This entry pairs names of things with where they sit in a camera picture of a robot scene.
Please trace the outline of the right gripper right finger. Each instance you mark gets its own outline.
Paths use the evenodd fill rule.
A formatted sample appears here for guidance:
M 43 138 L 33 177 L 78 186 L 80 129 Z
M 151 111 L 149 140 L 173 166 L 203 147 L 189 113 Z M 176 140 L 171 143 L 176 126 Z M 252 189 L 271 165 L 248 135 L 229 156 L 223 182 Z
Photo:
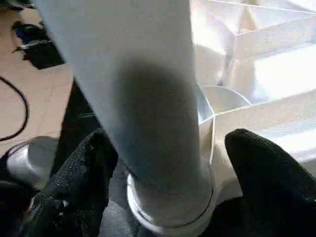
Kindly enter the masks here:
M 212 218 L 215 237 L 313 237 L 316 180 L 274 142 L 246 129 L 225 137 L 242 197 L 223 202 Z

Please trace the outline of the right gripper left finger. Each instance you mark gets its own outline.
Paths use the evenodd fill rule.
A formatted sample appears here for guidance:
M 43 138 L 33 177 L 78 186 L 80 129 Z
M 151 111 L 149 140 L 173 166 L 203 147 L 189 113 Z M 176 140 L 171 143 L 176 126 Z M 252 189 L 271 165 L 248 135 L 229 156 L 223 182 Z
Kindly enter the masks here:
M 98 236 L 117 161 L 106 133 L 90 133 L 35 195 L 20 223 L 20 236 Z

